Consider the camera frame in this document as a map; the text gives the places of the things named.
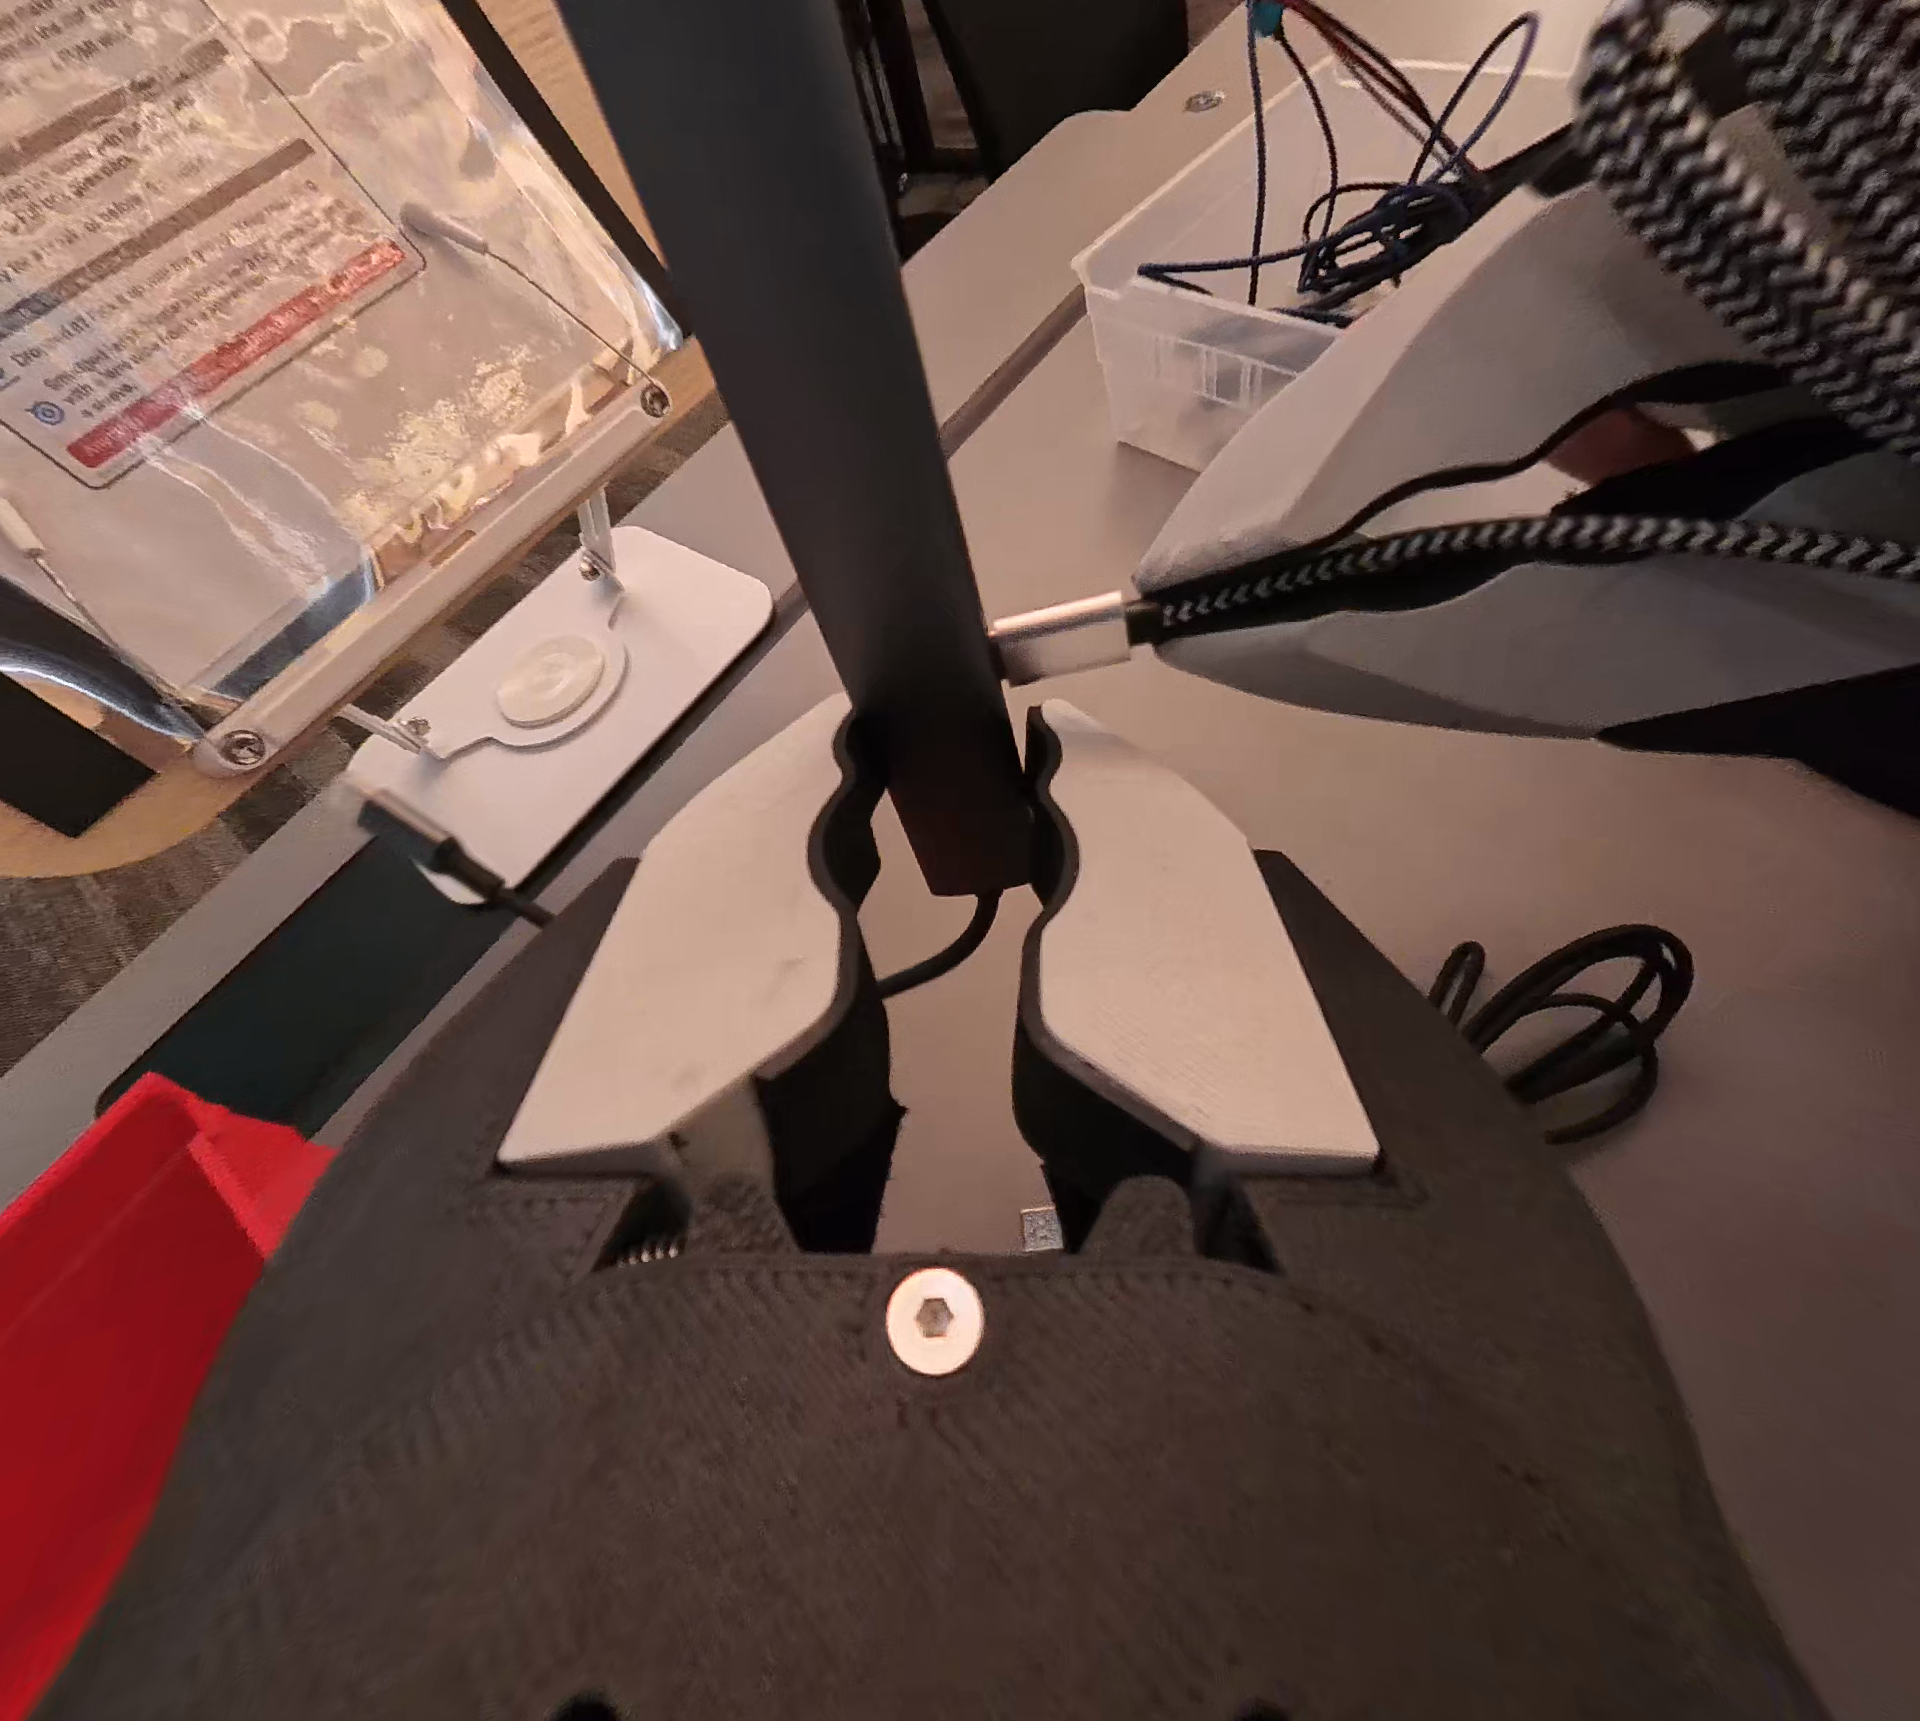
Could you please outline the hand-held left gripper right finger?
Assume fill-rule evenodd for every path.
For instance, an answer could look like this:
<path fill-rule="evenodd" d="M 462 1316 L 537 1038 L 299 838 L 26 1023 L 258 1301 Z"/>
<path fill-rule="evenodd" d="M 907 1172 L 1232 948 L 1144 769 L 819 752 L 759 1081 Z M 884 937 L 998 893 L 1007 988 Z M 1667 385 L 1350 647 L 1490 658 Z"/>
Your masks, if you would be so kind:
<path fill-rule="evenodd" d="M 1070 697 L 1030 701 L 1014 1131 L 1057 1219 L 1117 1178 L 1368 1178 L 1382 1132 L 1241 831 Z"/>

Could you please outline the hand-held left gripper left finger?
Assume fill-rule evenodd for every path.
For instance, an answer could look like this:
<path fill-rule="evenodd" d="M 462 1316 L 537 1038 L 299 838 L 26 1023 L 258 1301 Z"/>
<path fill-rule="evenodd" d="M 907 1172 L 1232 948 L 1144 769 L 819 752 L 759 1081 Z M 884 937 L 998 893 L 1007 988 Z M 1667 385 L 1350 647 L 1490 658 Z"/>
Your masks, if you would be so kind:
<path fill-rule="evenodd" d="M 636 855 L 496 1145 L 513 1178 L 773 1196 L 795 1246 L 867 1252 L 896 1156 L 891 1023 L 857 934 L 881 769 L 803 710 Z"/>

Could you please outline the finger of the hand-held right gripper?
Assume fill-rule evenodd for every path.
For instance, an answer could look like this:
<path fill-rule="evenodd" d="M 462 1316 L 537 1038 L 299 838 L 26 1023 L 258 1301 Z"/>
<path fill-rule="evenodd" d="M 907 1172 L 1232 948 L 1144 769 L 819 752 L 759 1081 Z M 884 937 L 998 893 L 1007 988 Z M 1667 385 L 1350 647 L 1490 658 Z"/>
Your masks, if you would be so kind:
<path fill-rule="evenodd" d="M 1251 697 L 1382 721 L 1750 721 L 1911 674 L 1911 539 L 1911 454 L 1842 454 L 1734 512 L 1647 494 L 1235 551 L 1157 588 L 1157 655 Z"/>
<path fill-rule="evenodd" d="M 1135 588 L 1350 539 L 1422 494 L 1499 486 L 1593 411 L 1690 367 L 1750 352 L 1593 190 L 1514 190 L 1226 445 Z"/>

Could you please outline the clear plastic bin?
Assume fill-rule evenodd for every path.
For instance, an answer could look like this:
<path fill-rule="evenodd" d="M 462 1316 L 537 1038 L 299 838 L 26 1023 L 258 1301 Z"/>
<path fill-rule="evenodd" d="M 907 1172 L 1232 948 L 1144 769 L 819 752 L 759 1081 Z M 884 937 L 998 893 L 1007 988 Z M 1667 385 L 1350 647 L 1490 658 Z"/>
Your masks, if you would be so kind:
<path fill-rule="evenodd" d="M 1214 152 L 1135 205 L 1073 282 L 1113 434 L 1203 467 L 1281 385 L 1297 385 L 1403 282 L 1343 294 L 1390 240 L 1416 253 L 1408 179 L 1431 185 L 1454 152 L 1394 121 L 1350 67 L 1308 86 L 1263 44 L 1263 121 L 1235 118 Z M 1357 223 L 1394 205 L 1390 240 Z"/>

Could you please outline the grey usb hub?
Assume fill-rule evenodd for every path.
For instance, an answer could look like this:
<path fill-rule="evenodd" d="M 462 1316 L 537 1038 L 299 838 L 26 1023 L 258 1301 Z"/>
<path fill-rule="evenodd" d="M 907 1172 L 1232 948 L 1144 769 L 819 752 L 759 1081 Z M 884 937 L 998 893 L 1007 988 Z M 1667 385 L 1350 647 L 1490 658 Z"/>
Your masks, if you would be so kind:
<path fill-rule="evenodd" d="M 731 403 L 779 551 L 929 893 L 973 928 L 881 985 L 939 985 L 1037 874 L 947 430 L 831 0 L 562 0 Z"/>

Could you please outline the red plastic bin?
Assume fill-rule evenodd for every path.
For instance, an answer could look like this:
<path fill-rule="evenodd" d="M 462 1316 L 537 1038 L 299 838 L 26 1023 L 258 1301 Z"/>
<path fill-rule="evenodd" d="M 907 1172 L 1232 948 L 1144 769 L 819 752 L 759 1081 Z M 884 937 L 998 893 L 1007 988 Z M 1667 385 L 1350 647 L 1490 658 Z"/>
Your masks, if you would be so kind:
<path fill-rule="evenodd" d="M 0 1212 L 0 1714 L 34 1714 L 141 1537 L 325 1138 L 130 1081 Z"/>

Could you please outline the instruction sheet board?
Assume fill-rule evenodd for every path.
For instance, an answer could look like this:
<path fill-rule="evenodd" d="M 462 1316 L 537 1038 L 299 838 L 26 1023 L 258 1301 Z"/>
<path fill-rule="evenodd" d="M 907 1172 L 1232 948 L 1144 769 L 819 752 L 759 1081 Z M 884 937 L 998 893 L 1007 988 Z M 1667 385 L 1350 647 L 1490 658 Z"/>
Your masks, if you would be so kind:
<path fill-rule="evenodd" d="M 443 0 L 10 0 L 0 81 L 10 686 L 136 779 L 673 418 Z"/>

